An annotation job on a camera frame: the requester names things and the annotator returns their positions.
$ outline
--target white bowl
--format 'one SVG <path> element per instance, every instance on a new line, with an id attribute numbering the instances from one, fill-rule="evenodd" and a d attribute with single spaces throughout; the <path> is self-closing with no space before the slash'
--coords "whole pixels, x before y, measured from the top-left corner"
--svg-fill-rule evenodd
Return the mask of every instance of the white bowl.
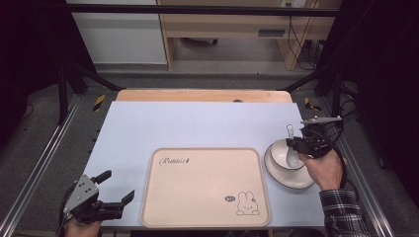
<path id="1" fill-rule="evenodd" d="M 298 165 L 295 168 L 291 168 L 287 164 L 287 152 L 289 148 L 287 147 L 287 142 L 285 139 L 280 139 L 274 142 L 271 146 L 271 156 L 274 159 L 274 161 L 280 165 L 281 167 L 284 167 L 289 170 L 297 170 L 300 169 L 302 166 L 304 166 L 304 162 L 299 161 Z"/>
<path id="2" fill-rule="evenodd" d="M 265 153 L 265 166 L 275 180 L 284 186 L 298 190 L 308 188 L 314 184 L 305 165 L 300 169 L 286 169 L 274 161 L 271 156 L 271 147 Z"/>

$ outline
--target human hand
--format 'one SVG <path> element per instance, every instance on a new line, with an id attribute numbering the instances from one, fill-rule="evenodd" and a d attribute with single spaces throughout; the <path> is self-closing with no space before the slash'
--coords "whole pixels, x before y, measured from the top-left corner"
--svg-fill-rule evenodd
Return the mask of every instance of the human hand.
<path id="1" fill-rule="evenodd" d="M 330 150 L 326 155 L 313 159 L 306 154 L 298 153 L 298 158 L 304 162 L 311 179 L 322 191 L 338 190 L 342 180 L 343 170 L 336 151 Z"/>
<path id="2" fill-rule="evenodd" d="M 80 223 L 72 218 L 64 225 L 65 237 L 97 237 L 102 221 L 90 224 Z"/>

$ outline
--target plaid shirt sleeve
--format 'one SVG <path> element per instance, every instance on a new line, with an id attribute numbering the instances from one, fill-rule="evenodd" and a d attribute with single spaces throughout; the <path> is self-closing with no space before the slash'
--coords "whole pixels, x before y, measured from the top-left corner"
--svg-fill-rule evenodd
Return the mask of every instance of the plaid shirt sleeve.
<path id="1" fill-rule="evenodd" d="M 332 236 L 370 236 L 355 195 L 346 190 L 320 192 L 324 224 Z"/>

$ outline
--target rabbit illustration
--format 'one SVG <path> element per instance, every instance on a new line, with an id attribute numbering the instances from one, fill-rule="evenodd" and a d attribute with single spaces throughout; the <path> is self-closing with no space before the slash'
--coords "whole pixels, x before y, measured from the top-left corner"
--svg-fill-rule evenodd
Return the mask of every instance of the rabbit illustration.
<path id="1" fill-rule="evenodd" d="M 237 214 L 238 215 L 258 215 L 258 203 L 256 203 L 255 198 L 251 192 L 240 192 L 238 194 L 238 205 L 237 205 Z"/>

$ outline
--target wall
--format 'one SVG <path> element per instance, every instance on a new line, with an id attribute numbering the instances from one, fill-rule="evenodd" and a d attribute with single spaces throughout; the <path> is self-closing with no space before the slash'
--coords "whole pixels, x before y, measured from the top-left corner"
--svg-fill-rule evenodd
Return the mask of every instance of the wall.
<path id="1" fill-rule="evenodd" d="M 154 0 L 67 0 L 77 4 L 155 5 Z M 95 64 L 166 64 L 157 14 L 73 13 Z"/>

